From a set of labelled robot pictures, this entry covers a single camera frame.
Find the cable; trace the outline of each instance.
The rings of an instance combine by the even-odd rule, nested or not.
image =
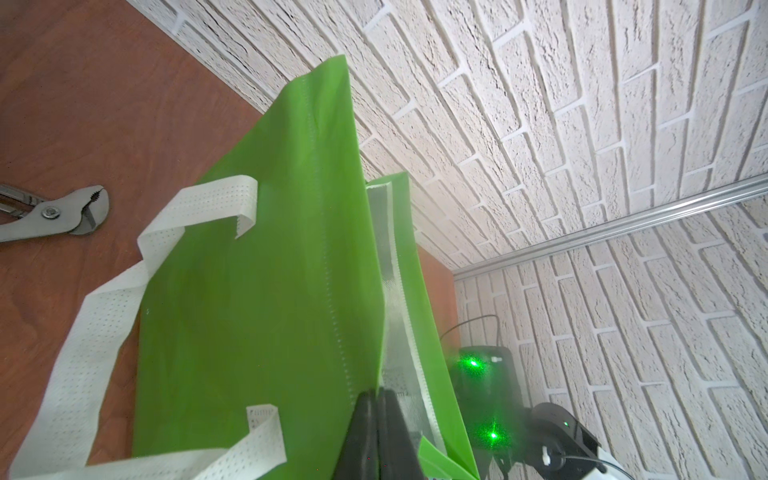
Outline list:
[[[443,338],[444,338],[446,335],[448,335],[448,334],[451,332],[451,330],[453,330],[453,329],[457,329],[457,328],[459,328],[460,326],[464,325],[465,323],[474,322],[475,320],[480,320],[480,319],[484,319],[484,318],[490,318],[490,317],[492,317],[492,316],[496,318],[496,346],[500,346],[500,345],[501,345],[501,341],[502,341],[502,321],[501,321],[501,320],[498,318],[498,315],[495,315],[495,314],[493,314],[493,313],[489,313],[488,315],[480,315],[480,316],[476,316],[476,317],[475,317],[475,318],[473,318],[473,319],[465,320],[465,321],[463,321],[463,322],[461,322],[461,323],[459,323],[459,324],[457,324],[457,325],[454,325],[454,326],[452,326],[451,328],[447,329],[447,330],[446,330],[446,331],[445,331],[445,332],[444,332],[444,333],[443,333],[443,334],[440,336],[440,341],[442,341],[442,339],[443,339]]]
[[[626,470],[624,470],[619,465],[616,465],[615,463],[611,463],[611,462],[606,462],[605,460],[600,460],[599,458],[580,457],[578,455],[563,455],[563,458],[572,458],[574,460],[588,460],[590,462],[602,463],[603,465],[607,465],[607,466],[609,466],[611,468],[614,468],[614,469],[618,470],[619,472],[625,474],[627,476],[627,478],[629,478],[630,480],[636,480],[635,477],[630,475]]]

